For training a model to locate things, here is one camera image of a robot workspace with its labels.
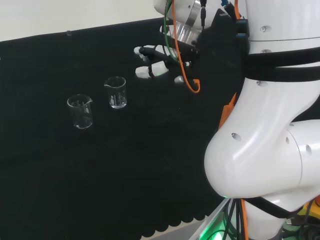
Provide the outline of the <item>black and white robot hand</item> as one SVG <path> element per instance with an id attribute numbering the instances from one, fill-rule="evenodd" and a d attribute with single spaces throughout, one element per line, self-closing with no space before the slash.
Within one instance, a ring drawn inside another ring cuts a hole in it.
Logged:
<path id="1" fill-rule="evenodd" d="M 200 56 L 199 50 L 182 42 L 178 42 L 177 50 L 173 30 L 173 25 L 162 25 L 159 31 L 163 35 L 163 44 L 134 48 L 134 54 L 144 62 L 143 66 L 135 69 L 135 76 L 141 80 L 150 80 L 176 72 L 175 84 L 188 82 L 190 87 L 197 91 L 200 81 L 193 76 L 192 68 Z"/>

